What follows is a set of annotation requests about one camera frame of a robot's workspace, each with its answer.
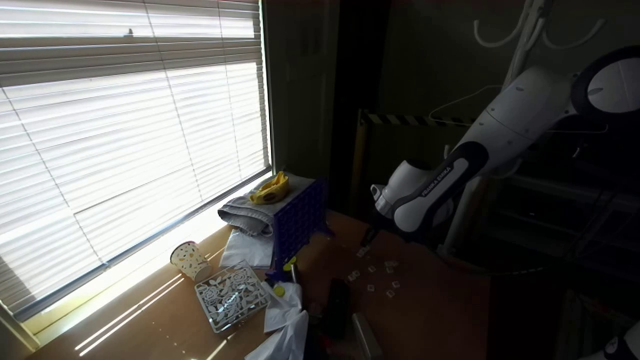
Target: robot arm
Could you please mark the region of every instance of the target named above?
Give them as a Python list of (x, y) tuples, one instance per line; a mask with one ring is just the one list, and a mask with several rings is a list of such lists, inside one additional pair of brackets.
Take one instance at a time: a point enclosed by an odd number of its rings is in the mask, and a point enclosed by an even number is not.
[(440, 208), (467, 182), (516, 157), (562, 117), (570, 87), (567, 79), (539, 67), (523, 72), (428, 176), (403, 162), (381, 191), (376, 209), (404, 233), (430, 229)]

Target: table surface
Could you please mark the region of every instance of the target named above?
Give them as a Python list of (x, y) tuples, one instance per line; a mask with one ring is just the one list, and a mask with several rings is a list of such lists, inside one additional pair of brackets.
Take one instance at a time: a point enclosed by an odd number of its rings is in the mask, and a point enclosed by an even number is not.
[[(366, 224), (332, 211), (327, 214), (327, 222), (336, 236), (328, 239), (315, 234), (297, 256), (306, 304), (316, 302), (323, 306), (331, 279), (346, 279), (353, 270), (358, 270), (360, 277), (350, 284), (351, 312), (365, 314), (385, 358), (485, 358), (487, 278), (451, 270), (422, 245), (407, 244), (384, 232), (373, 242), (367, 256), (358, 258), (355, 254)], [(214, 270), (230, 232), (227, 226), (199, 245), (204, 254), (215, 254), (209, 261)], [(384, 262), (388, 260), (399, 263), (393, 274), (385, 271)], [(375, 272), (367, 270), (370, 265), (376, 267)], [(149, 297), (176, 276), (184, 280)], [(396, 295), (390, 299), (385, 292), (392, 289), (392, 281), (399, 281), (400, 287), (393, 289)], [(367, 291), (368, 284), (375, 286), (374, 292)], [(264, 310), (227, 334), (230, 336), (215, 334), (195, 297), (193, 285), (191, 279), (167, 264), (29, 359), (242, 359), (268, 337), (263, 333)], [(94, 341), (117, 330), (79, 357), (90, 343), (76, 350), (78, 345), (137, 304), (140, 305), (134, 311), (111, 324)], [(346, 339), (335, 346), (355, 359), (360, 358), (350, 327)]]

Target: folded gray cloth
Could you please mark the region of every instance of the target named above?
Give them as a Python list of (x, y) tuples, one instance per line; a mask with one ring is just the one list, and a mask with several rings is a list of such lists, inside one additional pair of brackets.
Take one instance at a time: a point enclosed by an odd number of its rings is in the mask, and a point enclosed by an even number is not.
[(306, 177), (285, 174), (289, 177), (289, 193), (284, 199), (274, 204), (264, 205), (254, 204), (249, 199), (249, 195), (255, 193), (262, 185), (275, 177), (272, 176), (260, 182), (250, 192), (241, 197), (231, 199), (228, 203), (222, 205), (218, 210), (218, 215), (223, 221), (237, 226), (240, 231), (247, 235), (255, 236), (261, 234), (271, 236), (273, 234), (273, 215), (314, 182), (313, 179), (307, 179)]

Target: white cup with pattern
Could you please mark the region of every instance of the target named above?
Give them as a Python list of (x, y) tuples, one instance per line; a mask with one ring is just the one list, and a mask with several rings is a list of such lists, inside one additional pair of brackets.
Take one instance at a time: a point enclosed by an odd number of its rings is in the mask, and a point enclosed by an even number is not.
[(180, 244), (171, 253), (171, 264), (195, 282), (203, 281), (211, 274), (211, 265), (198, 250), (193, 241)]

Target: white napkin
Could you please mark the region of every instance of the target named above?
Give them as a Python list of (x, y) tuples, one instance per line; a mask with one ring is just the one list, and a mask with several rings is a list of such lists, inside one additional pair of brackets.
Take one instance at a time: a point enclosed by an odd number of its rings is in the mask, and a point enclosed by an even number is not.
[(220, 258), (220, 267), (233, 266), (246, 260), (252, 268), (268, 268), (272, 253), (273, 236), (249, 236), (234, 229)]
[(277, 297), (265, 282), (262, 287), (271, 294), (264, 314), (264, 332), (277, 330), (244, 360), (302, 360), (305, 353), (309, 315), (302, 311), (302, 288), (292, 282), (279, 282), (283, 297)]

